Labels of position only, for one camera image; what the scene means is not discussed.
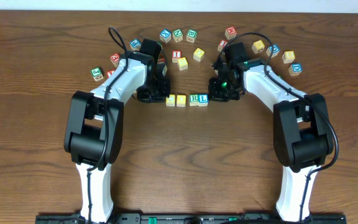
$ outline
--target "white background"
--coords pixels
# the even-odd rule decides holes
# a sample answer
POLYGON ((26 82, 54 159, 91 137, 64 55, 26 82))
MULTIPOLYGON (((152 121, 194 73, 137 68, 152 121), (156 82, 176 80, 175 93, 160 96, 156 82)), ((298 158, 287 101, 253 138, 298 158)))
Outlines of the white background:
POLYGON ((0 9, 358 13, 358 0, 0 0, 0 9))

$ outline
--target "table surface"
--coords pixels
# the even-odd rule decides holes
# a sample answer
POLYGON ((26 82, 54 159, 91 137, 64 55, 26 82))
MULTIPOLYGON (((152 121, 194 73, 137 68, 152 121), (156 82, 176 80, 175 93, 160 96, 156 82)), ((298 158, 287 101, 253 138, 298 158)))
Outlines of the table surface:
MULTIPOLYGON (((173 93, 206 93, 211 62, 226 27, 261 32, 303 66, 288 74, 280 56, 275 73, 307 93, 320 93, 341 146, 334 167, 320 172, 312 212, 343 212, 358 223, 358 15, 284 13, 175 13, 0 11, 0 223, 33 223, 40 213, 73 213, 82 205, 80 176, 63 150, 75 91, 99 86, 90 70, 114 69, 122 52, 108 35, 114 26, 126 44, 159 39, 167 28, 198 31, 194 44, 171 40, 188 69, 168 66, 173 93), (202 62, 192 59, 200 47, 202 62)), ((241 39, 251 50, 258 37, 241 39)), ((273 116, 251 94, 207 107, 167 108, 130 99, 121 153, 112 167, 116 207, 145 213, 242 213, 271 210, 282 166, 273 150, 273 116)))

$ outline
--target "wooden table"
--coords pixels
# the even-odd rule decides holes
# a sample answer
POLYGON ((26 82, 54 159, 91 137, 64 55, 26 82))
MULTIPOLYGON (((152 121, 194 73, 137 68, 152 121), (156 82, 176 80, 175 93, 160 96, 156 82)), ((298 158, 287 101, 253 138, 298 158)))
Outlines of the wooden table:
MULTIPOLYGON (((197 30, 194 44, 163 45, 168 58, 181 50, 189 61, 181 72, 168 66, 172 92, 187 95, 207 92, 228 26, 294 50, 304 70, 299 77, 289 76, 282 52, 272 67, 295 88, 325 96, 341 146, 336 165, 317 176, 311 211, 343 212, 358 223, 358 15, 64 11, 0 11, 0 223, 81 208, 80 176, 63 138, 71 96, 101 84, 90 70, 114 69, 109 56, 120 49, 108 26, 127 45, 157 40, 164 28, 197 30), (197 47, 206 51, 201 63, 192 59, 197 47)), ((252 53, 256 40, 242 38, 252 58, 266 58, 252 53)), ((129 100, 112 168, 115 206, 145 213, 273 209, 282 166, 272 126, 272 113, 251 94, 204 108, 129 100)))

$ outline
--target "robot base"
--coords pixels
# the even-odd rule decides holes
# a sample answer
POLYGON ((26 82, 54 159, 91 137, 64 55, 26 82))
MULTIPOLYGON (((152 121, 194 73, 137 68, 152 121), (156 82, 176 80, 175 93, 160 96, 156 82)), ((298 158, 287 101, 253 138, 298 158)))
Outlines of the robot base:
MULTIPOLYGON (((66 216, 38 215, 35 218, 35 224, 85 224, 86 222, 83 219, 76 219, 79 216, 79 214, 66 216)), ((119 213, 112 217, 106 224, 221 224, 226 222, 233 222, 233 224, 294 223, 280 221, 279 216, 274 213, 246 212, 243 215, 141 215, 138 213, 119 213)), ((346 224, 346 216, 336 214, 313 214, 303 223, 346 224)))

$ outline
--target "yellow block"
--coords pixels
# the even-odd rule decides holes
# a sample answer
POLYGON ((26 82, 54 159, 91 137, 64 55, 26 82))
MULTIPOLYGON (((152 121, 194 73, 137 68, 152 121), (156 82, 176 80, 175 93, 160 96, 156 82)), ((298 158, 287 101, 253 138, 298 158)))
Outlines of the yellow block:
POLYGON ((255 41, 254 44, 252 44, 252 50, 255 54, 261 53, 262 51, 264 51, 264 49, 265 44, 261 40, 255 41))
POLYGON ((167 106, 175 106, 175 94, 170 94, 169 97, 166 97, 165 104, 167 106))
POLYGON ((204 58, 204 55, 205 51, 201 50, 200 48, 197 48, 196 51, 194 51, 193 58, 196 61, 200 62, 204 58))
POLYGON ((179 71, 187 69, 188 64, 187 64, 187 60, 185 57, 178 59, 177 63, 178 63, 179 71))
POLYGON ((181 106, 181 107, 186 106, 186 95, 177 96, 177 106, 181 106))
POLYGON ((295 60, 295 53, 293 51, 287 51, 283 54, 283 62, 291 63, 295 60))

